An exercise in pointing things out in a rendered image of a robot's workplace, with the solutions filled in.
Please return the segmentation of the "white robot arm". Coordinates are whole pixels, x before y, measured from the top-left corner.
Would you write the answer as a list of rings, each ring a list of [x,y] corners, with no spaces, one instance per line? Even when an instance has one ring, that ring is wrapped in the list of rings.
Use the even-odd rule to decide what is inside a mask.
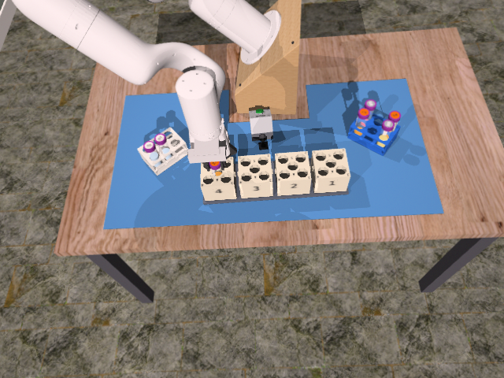
[[[186,43],[146,43],[88,0],[12,1],[37,25],[130,83],[144,85],[165,68],[183,72],[176,93],[195,139],[188,160],[226,161],[225,146],[219,147],[226,76],[213,59]],[[242,47],[246,65],[268,51],[280,30],[280,13],[271,10],[263,15],[245,0],[188,0],[188,4],[198,17]]]

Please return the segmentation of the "cream tube rack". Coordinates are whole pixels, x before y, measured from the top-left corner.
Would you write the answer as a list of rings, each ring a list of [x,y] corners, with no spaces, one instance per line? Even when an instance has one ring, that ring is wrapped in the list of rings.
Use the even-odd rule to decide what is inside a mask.
[[[172,165],[174,165],[175,163],[177,163],[180,159],[187,156],[188,152],[187,144],[174,132],[174,130],[168,128],[165,131],[163,131],[162,134],[165,134],[166,132],[171,132],[170,135],[166,136],[170,150],[167,154],[162,154],[158,148],[158,145],[155,144],[159,154],[159,159],[157,159],[156,161],[151,161],[147,152],[146,151],[143,152],[143,145],[138,148],[138,152],[140,153],[142,159],[147,163],[147,165],[153,170],[153,172],[157,176],[162,172],[164,172],[169,167],[171,167]],[[165,158],[170,154],[172,154],[172,157],[170,157],[168,160],[165,160]],[[156,165],[159,161],[162,161],[162,164],[160,164],[158,167],[154,167],[154,165]]]

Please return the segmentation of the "blue tube rack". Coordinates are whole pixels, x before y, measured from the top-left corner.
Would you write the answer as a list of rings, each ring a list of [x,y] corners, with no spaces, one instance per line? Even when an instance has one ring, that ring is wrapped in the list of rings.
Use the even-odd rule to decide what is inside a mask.
[[[356,120],[357,120],[357,118],[356,118],[356,120],[350,126],[350,130],[349,130],[349,134],[348,134],[347,138],[355,141],[356,143],[361,144],[362,146],[364,146],[364,147],[366,147],[366,148],[368,148],[368,149],[370,149],[370,150],[372,150],[382,156],[384,156],[385,153],[387,152],[387,150],[389,149],[389,147],[391,146],[391,144],[395,141],[395,139],[398,135],[400,126],[397,125],[395,130],[393,132],[391,132],[389,139],[383,141],[379,138],[382,124],[374,121],[376,119],[380,119],[383,122],[384,122],[384,120],[386,120],[386,119],[384,119],[374,113],[372,115],[372,119],[367,120],[365,128],[359,129],[356,127]],[[374,123],[373,123],[373,121],[374,121]],[[354,133],[354,130],[362,133],[362,135],[358,135],[358,134]],[[381,147],[381,146],[377,145],[376,144],[377,141],[386,145],[386,146]]]

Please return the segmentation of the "blue bench mat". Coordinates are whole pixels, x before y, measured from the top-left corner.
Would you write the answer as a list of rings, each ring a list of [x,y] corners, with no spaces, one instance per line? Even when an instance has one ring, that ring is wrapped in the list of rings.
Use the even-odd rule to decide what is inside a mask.
[[[203,205],[201,163],[188,156],[158,176],[138,148],[172,128],[190,149],[189,130],[177,93],[125,96],[103,229],[200,224],[300,221],[352,217],[440,214],[435,185],[406,79],[306,85],[309,118],[273,120],[268,146],[252,141],[250,122],[229,123],[229,90],[220,97],[230,144],[238,156],[312,150],[346,150],[350,170],[345,195]],[[348,139],[350,126],[369,99],[401,127],[384,156]]]

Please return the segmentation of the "beige bucket adapter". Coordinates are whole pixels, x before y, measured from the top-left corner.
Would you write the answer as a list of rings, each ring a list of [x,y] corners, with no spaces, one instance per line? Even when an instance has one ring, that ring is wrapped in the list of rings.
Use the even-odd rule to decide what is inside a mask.
[[[275,154],[277,196],[309,194],[308,151]]]
[[[237,199],[236,171],[233,157],[227,159],[226,166],[219,176],[213,175],[211,169],[207,172],[207,168],[201,163],[200,178],[205,201]]]
[[[273,196],[270,154],[238,156],[241,198]]]
[[[310,169],[314,194],[347,191],[350,170],[345,148],[313,150]]]

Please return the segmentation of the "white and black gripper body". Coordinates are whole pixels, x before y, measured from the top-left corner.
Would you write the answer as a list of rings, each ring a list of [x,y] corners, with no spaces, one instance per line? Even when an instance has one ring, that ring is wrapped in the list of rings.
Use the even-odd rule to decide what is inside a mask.
[[[221,128],[222,129],[220,130],[220,134],[219,134],[219,147],[225,146],[226,157],[227,157],[230,154],[230,146],[229,146],[230,139],[229,139],[228,132],[227,132],[227,129],[224,126],[224,124],[221,124]],[[191,136],[190,132],[189,132],[189,140],[190,140],[191,149],[194,149],[195,139]]]

